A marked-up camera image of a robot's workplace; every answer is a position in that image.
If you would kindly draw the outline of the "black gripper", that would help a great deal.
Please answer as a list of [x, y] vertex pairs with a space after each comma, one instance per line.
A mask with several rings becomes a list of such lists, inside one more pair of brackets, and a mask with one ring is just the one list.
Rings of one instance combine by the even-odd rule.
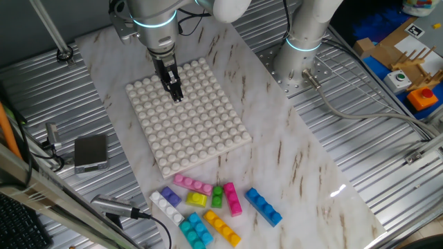
[[170, 93], [175, 102], [183, 100], [181, 80], [177, 74], [175, 47], [148, 48], [157, 75], [161, 75], [164, 89]]

